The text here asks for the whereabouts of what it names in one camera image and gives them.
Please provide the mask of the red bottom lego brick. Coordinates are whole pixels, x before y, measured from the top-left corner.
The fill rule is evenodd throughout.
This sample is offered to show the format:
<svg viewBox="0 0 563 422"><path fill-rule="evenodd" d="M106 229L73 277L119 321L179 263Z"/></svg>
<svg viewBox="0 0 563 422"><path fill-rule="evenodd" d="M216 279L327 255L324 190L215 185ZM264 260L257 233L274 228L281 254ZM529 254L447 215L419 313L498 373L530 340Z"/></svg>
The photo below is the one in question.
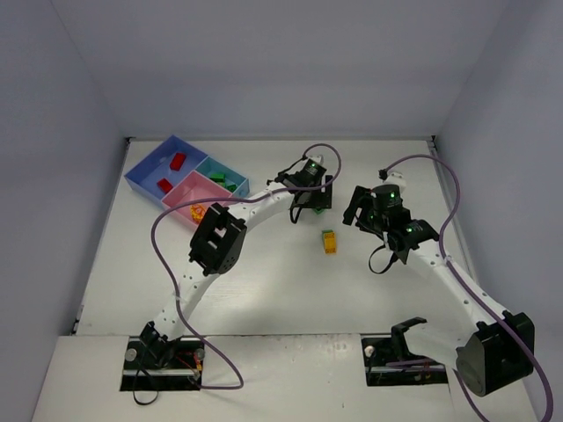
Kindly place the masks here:
<svg viewBox="0 0 563 422"><path fill-rule="evenodd" d="M179 171L183 166L184 162L186 161L186 154L182 152L177 152L171 162L170 162L170 169L173 171Z"/></svg>

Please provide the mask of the green number two lego cube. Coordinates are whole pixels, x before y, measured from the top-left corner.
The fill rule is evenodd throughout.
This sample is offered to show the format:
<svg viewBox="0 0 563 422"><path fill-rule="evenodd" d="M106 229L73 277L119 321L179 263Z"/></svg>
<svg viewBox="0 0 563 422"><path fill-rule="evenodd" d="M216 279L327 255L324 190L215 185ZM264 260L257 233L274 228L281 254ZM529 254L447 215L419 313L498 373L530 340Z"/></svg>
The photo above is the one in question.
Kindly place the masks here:
<svg viewBox="0 0 563 422"><path fill-rule="evenodd" d="M226 181L224 173L212 173L208 177L216 183L224 183Z"/></svg>

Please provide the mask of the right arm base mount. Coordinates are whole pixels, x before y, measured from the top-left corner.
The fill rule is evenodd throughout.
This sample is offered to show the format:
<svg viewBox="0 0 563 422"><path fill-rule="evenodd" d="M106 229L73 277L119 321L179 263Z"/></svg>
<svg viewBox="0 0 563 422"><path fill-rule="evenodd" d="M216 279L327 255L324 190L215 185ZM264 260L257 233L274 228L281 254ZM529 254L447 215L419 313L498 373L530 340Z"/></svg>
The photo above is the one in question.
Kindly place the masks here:
<svg viewBox="0 0 563 422"><path fill-rule="evenodd" d="M365 381L368 387L419 387L447 384L445 366L428 357L399 357L390 336L361 336Z"/></svg>

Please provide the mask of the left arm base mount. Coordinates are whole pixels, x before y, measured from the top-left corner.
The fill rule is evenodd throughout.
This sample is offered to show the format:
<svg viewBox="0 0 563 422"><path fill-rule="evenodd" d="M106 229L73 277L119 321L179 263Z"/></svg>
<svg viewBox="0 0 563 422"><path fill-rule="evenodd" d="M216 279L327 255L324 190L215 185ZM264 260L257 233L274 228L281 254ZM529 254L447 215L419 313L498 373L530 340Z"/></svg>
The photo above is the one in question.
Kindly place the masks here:
<svg viewBox="0 0 563 422"><path fill-rule="evenodd" d="M206 347L195 338L180 338L165 351L148 351L139 338L129 338L120 391L193 391L201 388Z"/></svg>

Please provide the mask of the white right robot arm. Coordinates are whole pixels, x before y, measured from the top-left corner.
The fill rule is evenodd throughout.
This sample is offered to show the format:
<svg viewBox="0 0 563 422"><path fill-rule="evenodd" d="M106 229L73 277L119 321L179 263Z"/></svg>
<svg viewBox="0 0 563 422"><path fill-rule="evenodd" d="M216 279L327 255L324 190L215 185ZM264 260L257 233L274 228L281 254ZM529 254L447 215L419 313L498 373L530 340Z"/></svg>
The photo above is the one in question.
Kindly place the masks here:
<svg viewBox="0 0 563 422"><path fill-rule="evenodd" d="M399 186L357 186L343 222L377 236L391 252L391 261L401 262L437 289L453 315L451 331L424 316L393 325L391 342L400 360L424 356L450 367L479 397L532 373L534 324L524 313L508 311L473 280L457 280L464 270L441 253L438 232L412 218Z"/></svg>

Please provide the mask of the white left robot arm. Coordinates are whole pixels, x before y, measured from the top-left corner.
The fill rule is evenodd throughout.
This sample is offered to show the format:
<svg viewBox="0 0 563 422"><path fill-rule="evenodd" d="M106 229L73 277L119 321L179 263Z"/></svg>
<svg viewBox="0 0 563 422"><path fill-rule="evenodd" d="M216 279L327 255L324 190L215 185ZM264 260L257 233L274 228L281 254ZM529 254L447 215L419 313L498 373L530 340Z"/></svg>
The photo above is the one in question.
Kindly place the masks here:
<svg viewBox="0 0 563 422"><path fill-rule="evenodd" d="M153 354L164 351L186 331L194 333L188 318L211 284L238 262L245 236L267 219L298 207L317 205L322 193L332 193L334 177L328 178L322 156L302 156L300 170L278 173L274 180L249 198L204 198L208 209L189 243L186 277L179 282L157 246L157 226L169 214L190 207L186 201L164 211L153 223L150 241L157 258L172 281L172 298L146 323L140 340Z"/></svg>

